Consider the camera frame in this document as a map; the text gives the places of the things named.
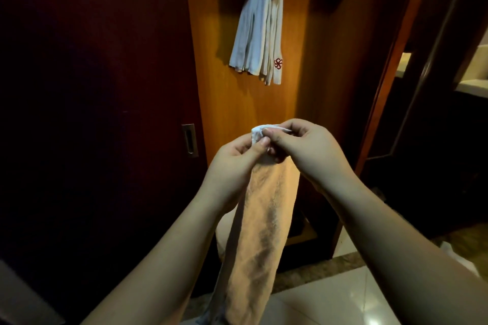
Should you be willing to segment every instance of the left hand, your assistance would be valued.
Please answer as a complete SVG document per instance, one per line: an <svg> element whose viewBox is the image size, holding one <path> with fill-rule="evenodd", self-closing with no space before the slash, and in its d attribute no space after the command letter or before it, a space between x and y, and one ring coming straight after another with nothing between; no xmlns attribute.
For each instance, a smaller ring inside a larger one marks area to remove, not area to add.
<svg viewBox="0 0 488 325"><path fill-rule="evenodd" d="M232 211L251 177L251 170L266 153L269 137L251 146L251 134L223 145L212 160L197 196L219 214Z"/></svg>

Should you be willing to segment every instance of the towel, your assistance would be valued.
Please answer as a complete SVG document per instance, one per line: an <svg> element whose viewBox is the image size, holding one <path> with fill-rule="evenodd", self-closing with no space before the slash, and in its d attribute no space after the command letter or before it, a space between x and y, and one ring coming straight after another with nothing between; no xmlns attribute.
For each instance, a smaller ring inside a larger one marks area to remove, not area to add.
<svg viewBox="0 0 488 325"><path fill-rule="evenodd" d="M242 8L229 65L281 84L283 0L247 0Z"/></svg>
<svg viewBox="0 0 488 325"><path fill-rule="evenodd" d="M253 143L263 136L263 128L271 126L276 125L255 127ZM259 323L290 230L299 177L290 157L276 164L265 154L254 166L246 192L217 226L224 260L210 304L198 324Z"/></svg>

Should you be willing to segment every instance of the right hand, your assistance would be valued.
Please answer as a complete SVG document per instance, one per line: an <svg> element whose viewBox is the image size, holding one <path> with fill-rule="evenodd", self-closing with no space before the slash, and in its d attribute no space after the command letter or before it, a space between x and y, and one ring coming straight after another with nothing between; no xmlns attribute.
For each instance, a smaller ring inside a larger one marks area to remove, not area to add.
<svg viewBox="0 0 488 325"><path fill-rule="evenodd" d="M263 135L291 156L319 192L331 191L344 180L356 179L341 147L325 127L300 119L279 126L292 130L294 135L276 128L263 129Z"/></svg>

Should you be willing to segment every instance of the wardrobe door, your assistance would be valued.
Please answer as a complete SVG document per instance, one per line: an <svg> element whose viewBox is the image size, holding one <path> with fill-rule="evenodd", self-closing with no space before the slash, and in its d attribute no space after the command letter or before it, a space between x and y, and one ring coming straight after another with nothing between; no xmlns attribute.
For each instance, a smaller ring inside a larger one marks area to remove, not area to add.
<svg viewBox="0 0 488 325"><path fill-rule="evenodd" d="M0 255L75 323L161 238L206 171L187 0L0 8Z"/></svg>

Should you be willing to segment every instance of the red embroidered logo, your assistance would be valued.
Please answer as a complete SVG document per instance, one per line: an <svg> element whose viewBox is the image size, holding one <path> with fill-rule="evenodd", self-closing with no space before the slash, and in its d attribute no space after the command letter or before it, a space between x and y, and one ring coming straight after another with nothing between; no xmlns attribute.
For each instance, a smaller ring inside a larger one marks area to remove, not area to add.
<svg viewBox="0 0 488 325"><path fill-rule="evenodd" d="M281 66L283 65L283 59L281 58L276 58L275 61L275 67L276 69L281 69Z"/></svg>

